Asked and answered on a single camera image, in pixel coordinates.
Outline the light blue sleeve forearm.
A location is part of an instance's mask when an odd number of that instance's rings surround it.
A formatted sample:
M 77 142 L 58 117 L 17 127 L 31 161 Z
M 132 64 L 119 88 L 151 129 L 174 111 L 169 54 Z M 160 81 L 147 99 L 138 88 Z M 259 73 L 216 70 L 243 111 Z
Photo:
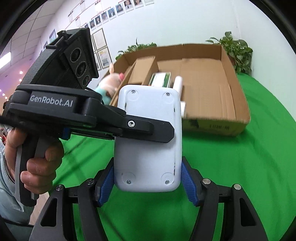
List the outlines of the light blue sleeve forearm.
M 28 225 L 33 207 L 27 207 L 15 198 L 15 183 L 9 175 L 4 156 L 4 145 L 1 144 L 1 217 L 14 223 Z

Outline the person's left hand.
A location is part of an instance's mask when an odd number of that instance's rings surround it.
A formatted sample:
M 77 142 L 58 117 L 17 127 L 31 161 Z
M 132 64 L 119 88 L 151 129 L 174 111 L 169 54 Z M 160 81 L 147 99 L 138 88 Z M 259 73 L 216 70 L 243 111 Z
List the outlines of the person's left hand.
M 26 133 L 18 128 L 12 129 L 7 136 L 4 156 L 9 175 L 15 178 L 16 151 L 26 139 Z M 56 170 L 62 164 L 64 148 L 61 141 L 49 146 L 44 158 L 31 158 L 27 161 L 27 169 L 20 175 L 24 187 L 34 194 L 44 194 L 51 190 Z

